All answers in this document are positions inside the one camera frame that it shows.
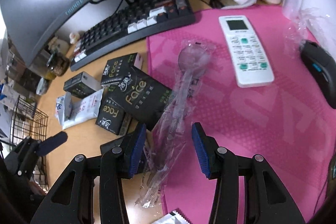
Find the person left hand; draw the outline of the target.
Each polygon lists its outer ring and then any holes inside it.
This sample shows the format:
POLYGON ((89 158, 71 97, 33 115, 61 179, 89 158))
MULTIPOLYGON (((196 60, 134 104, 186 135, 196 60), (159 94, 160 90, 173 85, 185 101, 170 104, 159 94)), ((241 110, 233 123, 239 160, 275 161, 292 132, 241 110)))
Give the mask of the person left hand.
POLYGON ((29 187, 35 195, 45 196, 46 192, 34 181, 29 181, 29 187))

